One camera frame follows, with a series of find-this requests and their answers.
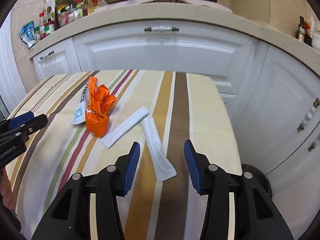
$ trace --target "silver screw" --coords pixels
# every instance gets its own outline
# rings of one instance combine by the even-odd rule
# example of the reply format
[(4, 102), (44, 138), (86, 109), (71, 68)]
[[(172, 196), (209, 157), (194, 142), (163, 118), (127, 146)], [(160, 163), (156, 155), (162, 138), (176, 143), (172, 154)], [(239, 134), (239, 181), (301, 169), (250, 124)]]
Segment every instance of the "silver screw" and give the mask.
[(245, 172), (244, 173), (244, 176), (247, 178), (247, 179), (251, 179), (252, 178), (252, 174), (250, 172)]
[(107, 171), (112, 172), (112, 171), (115, 171), (115, 170), (116, 170), (116, 166), (114, 166), (114, 165), (109, 165), (109, 166), (107, 167)]
[(217, 165), (214, 165), (214, 164), (210, 164), (208, 168), (210, 171), (216, 171), (218, 169)]
[(72, 175), (72, 179), (74, 179), (74, 180), (78, 180), (80, 178), (81, 178), (80, 173), (75, 173), (75, 174)]

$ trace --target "countertop edge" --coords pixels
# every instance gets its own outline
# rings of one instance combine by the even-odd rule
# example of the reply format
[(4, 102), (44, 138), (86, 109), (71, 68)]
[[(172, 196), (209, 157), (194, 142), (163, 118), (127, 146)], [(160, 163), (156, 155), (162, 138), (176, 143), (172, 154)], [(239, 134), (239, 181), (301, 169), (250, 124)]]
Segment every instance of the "countertop edge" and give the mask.
[(320, 77), (320, 53), (305, 43), (267, 24), (236, 14), (183, 3), (146, 3), (105, 10), (75, 21), (41, 40), (29, 50), (29, 59), (48, 47), (77, 34), (117, 23), (139, 20), (187, 20), (218, 25), (270, 43), (307, 65)]

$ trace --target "blue food package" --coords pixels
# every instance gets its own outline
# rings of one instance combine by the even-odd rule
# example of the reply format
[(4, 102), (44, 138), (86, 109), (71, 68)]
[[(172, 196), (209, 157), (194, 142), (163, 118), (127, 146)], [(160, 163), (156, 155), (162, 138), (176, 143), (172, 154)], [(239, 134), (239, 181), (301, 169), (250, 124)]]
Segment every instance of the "blue food package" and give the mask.
[(20, 39), (28, 46), (28, 49), (32, 48), (36, 44), (36, 39), (33, 32), (34, 28), (35, 24), (33, 21), (31, 21), (25, 24), (19, 32)]

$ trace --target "green stripe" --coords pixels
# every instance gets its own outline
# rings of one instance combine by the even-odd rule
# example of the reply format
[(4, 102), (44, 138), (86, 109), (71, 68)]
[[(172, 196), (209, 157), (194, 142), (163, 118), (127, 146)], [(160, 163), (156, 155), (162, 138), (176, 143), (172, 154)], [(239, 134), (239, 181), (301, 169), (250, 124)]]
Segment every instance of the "green stripe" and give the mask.
[[(123, 76), (126, 72), (127, 72), (127, 70), (124, 70), (124, 71), (122, 71), (122, 72), (120, 73), (120, 75), (119, 75), (119, 76), (113, 81), (113, 83), (108, 87), (109, 90), (111, 90), (111, 89), (115, 86), (115, 84), (118, 83), (118, 81), (120, 80), (120, 78), (122, 78), (122, 76)], [(78, 140), (78, 138), (79, 138), (79, 135), (80, 135), (81, 131), (84, 129), (84, 127), (85, 127), (85, 125), (84, 125), (84, 123), (83, 123), (83, 124), (81, 124), (81, 125), (77, 128), (75, 135), (73, 136), (72, 140), (70, 141), (68, 147), (66, 148), (66, 150), (65, 150), (65, 152), (64, 152), (64, 154), (63, 154), (63, 156), (62, 156), (62, 158), (61, 158), (61, 161), (60, 161), (60, 163), (59, 163), (59, 165), (58, 165), (58, 167), (57, 167), (57, 169), (56, 169), (56, 171), (55, 171), (55, 173), (54, 173), (54, 175), (53, 175), (51, 184), (50, 184), (50, 186), (49, 186), (49, 190), (48, 190), (48, 193), (47, 193), (47, 197), (46, 197), (46, 199), (45, 199), (45, 201), (44, 201), (44, 208), (43, 208), (43, 211), (42, 211), (42, 215), (44, 215), (44, 213), (47, 211), (47, 209), (48, 209), (48, 207), (49, 207), (49, 205), (50, 205), (50, 200), (51, 200), (51, 198), (52, 198), (52, 195), (53, 195), (53, 192), (54, 192), (54, 188), (55, 188), (55, 186), (56, 186), (56, 184), (57, 184), (59, 175), (60, 175), (60, 173), (61, 173), (61, 171), (62, 171), (62, 169), (63, 169), (64, 164), (65, 164), (66, 161), (67, 161), (67, 158), (68, 158), (68, 156), (69, 156), (69, 154), (70, 154), (70, 152), (71, 152), (71, 149), (74, 147), (75, 143), (77, 142), (77, 140)]]

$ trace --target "black trash bag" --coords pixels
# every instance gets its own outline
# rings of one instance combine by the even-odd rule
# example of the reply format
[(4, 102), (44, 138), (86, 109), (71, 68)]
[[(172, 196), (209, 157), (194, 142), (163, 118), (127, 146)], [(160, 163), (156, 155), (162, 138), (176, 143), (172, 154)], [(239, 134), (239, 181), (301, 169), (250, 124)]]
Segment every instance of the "black trash bag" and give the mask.
[(269, 197), (272, 199), (272, 189), (268, 178), (256, 167), (249, 164), (241, 164), (243, 172), (250, 172), (255, 178), (260, 182), (261, 186), (268, 193)]

